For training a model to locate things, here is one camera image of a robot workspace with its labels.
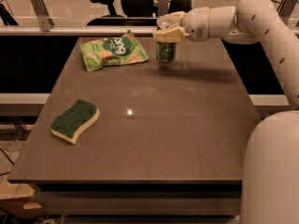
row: green scouring pad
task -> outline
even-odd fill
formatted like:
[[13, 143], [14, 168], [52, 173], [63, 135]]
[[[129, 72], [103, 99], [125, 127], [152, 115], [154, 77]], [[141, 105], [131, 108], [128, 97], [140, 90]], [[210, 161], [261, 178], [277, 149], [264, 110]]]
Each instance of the green scouring pad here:
[[50, 128], [54, 135], [75, 145], [78, 137], [96, 122], [99, 115], [96, 105], [78, 99], [53, 121]]

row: cable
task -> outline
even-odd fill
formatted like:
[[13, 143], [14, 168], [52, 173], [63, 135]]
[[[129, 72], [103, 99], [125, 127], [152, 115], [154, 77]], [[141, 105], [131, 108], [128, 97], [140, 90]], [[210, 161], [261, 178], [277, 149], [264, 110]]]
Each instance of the cable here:
[[[15, 163], [13, 162], [13, 160], [8, 156], [8, 154], [2, 149], [0, 148], [0, 151], [7, 157], [7, 159], [12, 163], [12, 165], [14, 165]], [[3, 174], [0, 174], [0, 176], [2, 175], [7, 175], [9, 174], [10, 172], [6, 172], [6, 173], [3, 173]]]

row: green can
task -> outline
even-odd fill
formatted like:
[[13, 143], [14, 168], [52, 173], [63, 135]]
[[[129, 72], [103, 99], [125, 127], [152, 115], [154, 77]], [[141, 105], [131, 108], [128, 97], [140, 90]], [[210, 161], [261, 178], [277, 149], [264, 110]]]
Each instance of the green can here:
[[156, 58], [161, 63], [170, 63], [175, 60], [176, 43], [156, 43]]

